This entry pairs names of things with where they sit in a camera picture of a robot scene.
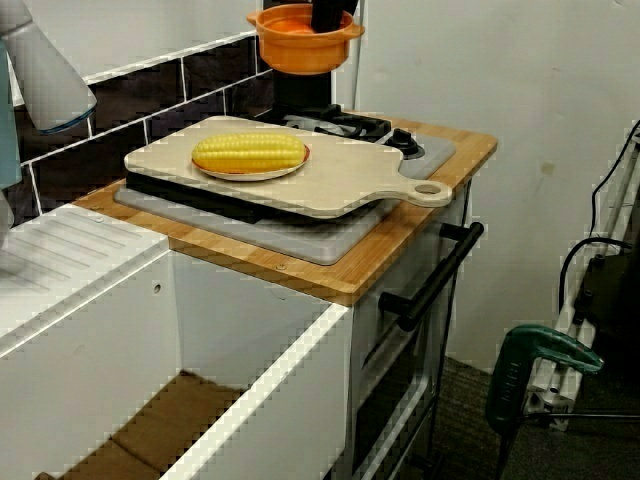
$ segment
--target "orange pot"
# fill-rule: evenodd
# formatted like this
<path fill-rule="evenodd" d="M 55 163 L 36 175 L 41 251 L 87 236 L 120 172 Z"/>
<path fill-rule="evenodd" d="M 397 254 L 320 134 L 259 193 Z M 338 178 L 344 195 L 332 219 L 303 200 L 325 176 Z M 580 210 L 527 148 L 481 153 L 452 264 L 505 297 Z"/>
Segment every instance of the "orange pot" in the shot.
<path fill-rule="evenodd" d="M 247 16 L 260 38 L 260 56 L 280 72 L 318 75 L 335 70 L 349 56 L 349 41 L 362 36 L 364 27 L 342 13 L 340 29 L 315 33 L 311 4 L 281 5 Z"/>

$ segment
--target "oven window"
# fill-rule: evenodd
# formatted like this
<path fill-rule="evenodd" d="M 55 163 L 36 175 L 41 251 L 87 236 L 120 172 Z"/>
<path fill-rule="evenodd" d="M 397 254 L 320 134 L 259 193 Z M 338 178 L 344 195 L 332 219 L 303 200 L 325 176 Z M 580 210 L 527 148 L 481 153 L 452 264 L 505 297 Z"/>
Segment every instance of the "oven window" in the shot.
<path fill-rule="evenodd" d="M 419 334 L 414 334 L 391 368 L 382 377 L 369 398 L 358 410 L 353 472 L 362 465 L 383 433 L 393 411 L 405 395 L 414 378 L 417 357 L 415 347 Z"/>

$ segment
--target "floor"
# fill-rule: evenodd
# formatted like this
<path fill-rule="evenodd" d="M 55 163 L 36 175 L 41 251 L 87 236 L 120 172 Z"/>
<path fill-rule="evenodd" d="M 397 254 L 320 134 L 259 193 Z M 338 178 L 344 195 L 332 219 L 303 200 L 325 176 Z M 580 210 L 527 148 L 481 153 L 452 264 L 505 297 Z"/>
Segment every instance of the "floor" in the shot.
<path fill-rule="evenodd" d="M 603 342 L 594 350 L 605 359 L 605 368 L 584 379 L 576 411 L 640 414 L 640 375 L 629 368 L 633 350 Z M 484 420 L 489 381 L 489 375 L 447 359 L 434 436 L 436 450 L 445 453 L 440 480 L 494 478 L 499 438 Z M 640 422 L 572 419 L 567 432 L 524 425 L 503 480 L 626 480 L 640 478 L 639 472 Z"/>

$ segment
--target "gas burner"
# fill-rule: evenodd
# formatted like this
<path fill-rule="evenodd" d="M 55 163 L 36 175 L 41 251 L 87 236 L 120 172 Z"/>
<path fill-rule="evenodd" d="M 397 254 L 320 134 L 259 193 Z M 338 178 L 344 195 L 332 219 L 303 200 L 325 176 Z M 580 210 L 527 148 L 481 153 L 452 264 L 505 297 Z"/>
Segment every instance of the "gas burner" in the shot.
<path fill-rule="evenodd" d="M 396 128 L 393 135 L 385 142 L 389 147 L 397 148 L 405 160 L 413 160 L 424 156 L 424 148 L 418 145 L 409 132 Z"/>
<path fill-rule="evenodd" d="M 371 143 L 391 131 L 387 120 L 344 113 L 339 105 L 324 108 L 276 105 L 256 120 Z"/>

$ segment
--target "wooden countertop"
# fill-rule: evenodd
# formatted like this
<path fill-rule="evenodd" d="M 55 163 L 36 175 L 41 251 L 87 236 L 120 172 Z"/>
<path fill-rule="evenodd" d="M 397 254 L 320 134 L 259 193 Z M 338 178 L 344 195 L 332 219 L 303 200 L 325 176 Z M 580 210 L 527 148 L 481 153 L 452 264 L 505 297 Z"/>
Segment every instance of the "wooden countertop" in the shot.
<path fill-rule="evenodd" d="M 465 185 L 497 146 L 497 140 L 490 135 L 388 119 L 394 127 L 453 141 L 456 154 L 431 179 L 448 184 L 454 192 Z M 74 203 L 167 235 L 172 250 L 345 306 L 355 304 L 438 213 L 438 209 L 402 202 L 336 264 L 320 266 L 115 203 L 113 193 L 123 182 L 115 182 Z"/>

